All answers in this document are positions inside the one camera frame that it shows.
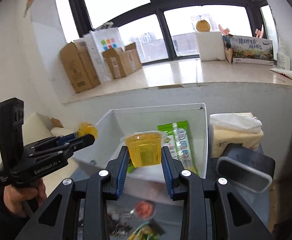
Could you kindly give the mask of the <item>person's left hand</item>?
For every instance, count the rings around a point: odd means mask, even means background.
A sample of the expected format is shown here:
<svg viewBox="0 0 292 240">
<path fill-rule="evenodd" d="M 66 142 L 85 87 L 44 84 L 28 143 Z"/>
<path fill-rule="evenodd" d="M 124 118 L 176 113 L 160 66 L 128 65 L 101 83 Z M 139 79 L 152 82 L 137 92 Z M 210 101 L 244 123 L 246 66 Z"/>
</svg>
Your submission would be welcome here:
<svg viewBox="0 0 292 240">
<path fill-rule="evenodd" d="M 4 188 L 4 204 L 7 209 L 18 217 L 25 218 L 27 216 L 23 209 L 22 203 L 34 199 L 37 200 L 39 206 L 47 199 L 45 192 L 45 184 L 43 179 L 38 180 L 38 187 L 17 189 L 12 185 Z"/>
</svg>

